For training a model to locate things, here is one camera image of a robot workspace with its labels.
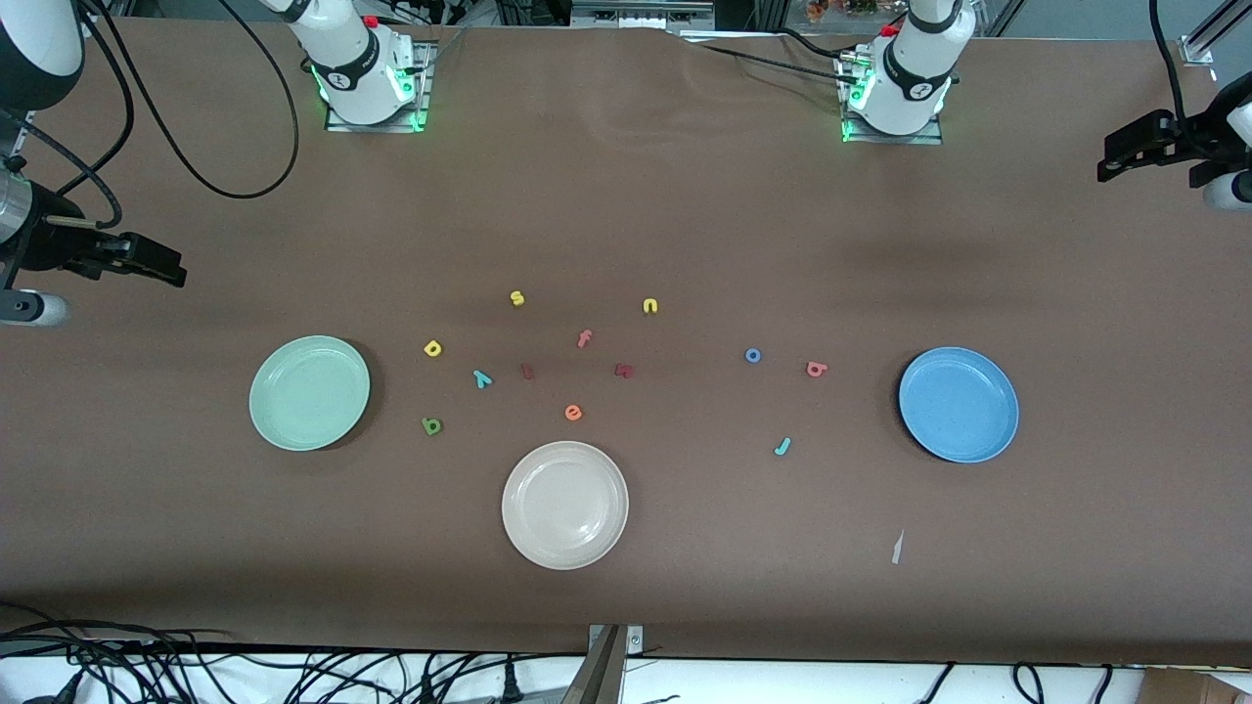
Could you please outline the green plate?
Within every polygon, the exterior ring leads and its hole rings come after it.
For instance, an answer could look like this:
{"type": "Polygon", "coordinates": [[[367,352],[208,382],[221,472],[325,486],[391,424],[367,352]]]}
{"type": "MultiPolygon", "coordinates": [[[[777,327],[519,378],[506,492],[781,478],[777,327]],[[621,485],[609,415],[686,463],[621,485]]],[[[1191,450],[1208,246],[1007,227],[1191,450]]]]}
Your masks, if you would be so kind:
{"type": "Polygon", "coordinates": [[[309,452],[352,432],[371,392],[371,367],[354,346],[309,334],[280,346],[255,371],[247,410],[267,442],[309,452]]]}

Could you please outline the blue plate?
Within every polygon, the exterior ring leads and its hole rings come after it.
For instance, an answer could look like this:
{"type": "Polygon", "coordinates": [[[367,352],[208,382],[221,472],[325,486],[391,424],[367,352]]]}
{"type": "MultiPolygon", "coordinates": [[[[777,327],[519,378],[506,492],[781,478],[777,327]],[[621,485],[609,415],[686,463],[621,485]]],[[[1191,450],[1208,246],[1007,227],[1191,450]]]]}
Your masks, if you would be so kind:
{"type": "Polygon", "coordinates": [[[945,346],[916,355],[896,392],[904,427],[921,448],[953,463],[997,458],[1015,440],[1017,391],[990,358],[945,346]]]}

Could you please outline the beige plate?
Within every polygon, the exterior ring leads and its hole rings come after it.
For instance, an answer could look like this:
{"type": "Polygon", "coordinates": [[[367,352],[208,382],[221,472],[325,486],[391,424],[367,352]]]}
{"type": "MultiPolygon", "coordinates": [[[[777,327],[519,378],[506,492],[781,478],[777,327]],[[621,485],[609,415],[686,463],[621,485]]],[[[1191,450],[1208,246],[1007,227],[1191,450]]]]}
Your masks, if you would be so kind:
{"type": "Polygon", "coordinates": [[[505,484],[505,532],[528,561],[555,571],[595,564],[616,547],[629,522],[623,472],[598,447],[545,443],[520,458],[505,484]]]}

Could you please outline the brown cardboard box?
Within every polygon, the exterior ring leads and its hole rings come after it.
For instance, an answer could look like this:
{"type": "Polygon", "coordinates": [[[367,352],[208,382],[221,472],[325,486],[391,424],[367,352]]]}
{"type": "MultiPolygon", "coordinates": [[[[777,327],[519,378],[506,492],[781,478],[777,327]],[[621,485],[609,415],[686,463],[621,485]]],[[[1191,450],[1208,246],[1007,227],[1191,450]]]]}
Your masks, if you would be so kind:
{"type": "Polygon", "coordinates": [[[1198,670],[1154,668],[1144,671],[1136,704],[1252,704],[1252,691],[1198,670]]]}

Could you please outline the aluminium frame profile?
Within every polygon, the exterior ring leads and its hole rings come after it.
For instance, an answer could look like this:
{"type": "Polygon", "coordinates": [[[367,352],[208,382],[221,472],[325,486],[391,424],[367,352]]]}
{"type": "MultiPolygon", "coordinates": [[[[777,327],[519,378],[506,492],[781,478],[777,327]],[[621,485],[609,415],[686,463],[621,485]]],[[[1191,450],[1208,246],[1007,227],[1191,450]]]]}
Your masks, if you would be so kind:
{"type": "Polygon", "coordinates": [[[1193,31],[1181,36],[1179,48],[1186,65],[1209,66],[1214,61],[1213,49],[1236,28],[1251,20],[1252,0],[1221,0],[1193,31]]]}

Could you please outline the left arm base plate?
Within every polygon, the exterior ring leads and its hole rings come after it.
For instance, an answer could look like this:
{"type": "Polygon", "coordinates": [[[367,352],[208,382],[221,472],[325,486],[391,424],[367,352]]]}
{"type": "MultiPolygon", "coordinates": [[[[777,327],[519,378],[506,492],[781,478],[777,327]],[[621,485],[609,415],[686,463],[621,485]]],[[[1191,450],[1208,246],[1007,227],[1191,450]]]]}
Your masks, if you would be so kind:
{"type": "Polygon", "coordinates": [[[838,89],[843,140],[845,143],[891,144],[891,147],[940,147],[943,138],[939,110],[944,106],[943,91],[935,106],[930,108],[926,124],[919,130],[904,135],[876,129],[871,122],[868,122],[866,116],[861,115],[861,111],[858,111],[858,106],[861,106],[868,94],[879,83],[871,68],[871,54],[865,53],[870,48],[869,44],[855,45],[853,49],[841,50],[838,58],[833,59],[836,75],[851,76],[853,79],[851,83],[845,83],[838,89]]]}

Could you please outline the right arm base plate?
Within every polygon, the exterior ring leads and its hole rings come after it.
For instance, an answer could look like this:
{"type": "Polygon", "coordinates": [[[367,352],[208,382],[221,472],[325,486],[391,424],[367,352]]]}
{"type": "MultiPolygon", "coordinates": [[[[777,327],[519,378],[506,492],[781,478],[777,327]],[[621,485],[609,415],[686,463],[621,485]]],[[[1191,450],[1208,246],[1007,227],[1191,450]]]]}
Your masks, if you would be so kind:
{"type": "Polygon", "coordinates": [[[319,81],[326,101],[326,130],[417,134],[424,132],[434,84],[438,44],[398,35],[353,91],[319,81]]]}

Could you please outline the metal frame structure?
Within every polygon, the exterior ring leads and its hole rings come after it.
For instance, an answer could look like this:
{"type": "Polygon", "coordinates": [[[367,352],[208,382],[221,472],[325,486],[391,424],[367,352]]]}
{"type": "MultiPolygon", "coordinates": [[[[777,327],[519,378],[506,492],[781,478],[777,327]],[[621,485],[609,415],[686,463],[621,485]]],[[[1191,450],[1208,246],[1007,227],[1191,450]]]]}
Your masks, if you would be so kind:
{"type": "Polygon", "coordinates": [[[714,0],[571,0],[571,28],[661,28],[714,31],[714,0]]]}

